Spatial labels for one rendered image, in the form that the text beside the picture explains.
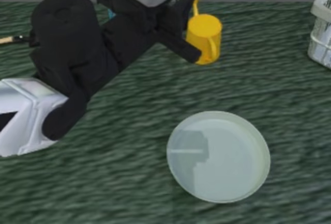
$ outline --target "plate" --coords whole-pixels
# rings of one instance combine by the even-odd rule
[[[182,121],[170,135],[167,160],[180,186],[214,203],[249,197],[263,185],[270,169],[261,133],[240,116],[220,111]]]

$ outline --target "green table surface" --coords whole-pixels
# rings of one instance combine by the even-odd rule
[[[0,3],[0,37],[27,33],[35,6]],[[192,65],[157,45],[92,99],[61,142],[0,159],[0,223],[331,223],[331,72],[307,56],[310,7],[202,3],[223,22],[221,59]],[[29,77],[29,51],[1,47],[0,78]],[[209,110],[242,116],[268,143],[269,177],[246,200],[200,201],[170,173],[170,133]]]

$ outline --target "table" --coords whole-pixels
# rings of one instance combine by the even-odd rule
[[[0,37],[27,33],[34,6],[0,3]],[[331,73],[306,55],[310,6],[202,3],[224,24],[221,60],[191,65],[155,46],[92,99],[60,143],[0,159],[0,222],[331,223]],[[28,52],[0,48],[0,77],[30,76]],[[269,145],[269,177],[246,200],[200,201],[168,169],[171,131],[205,110],[246,118]]]

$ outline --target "mug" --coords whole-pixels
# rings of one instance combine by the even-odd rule
[[[199,14],[198,1],[193,3],[193,17],[188,22],[186,41],[202,52],[196,64],[206,65],[220,56],[222,23],[210,14]]]

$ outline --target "mug handle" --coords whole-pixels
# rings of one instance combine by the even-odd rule
[[[212,59],[214,60],[217,57],[217,48],[216,48],[215,42],[213,41],[212,38],[209,37],[208,41],[209,41],[209,44],[210,44],[210,49],[212,51],[212,57],[213,57]]]

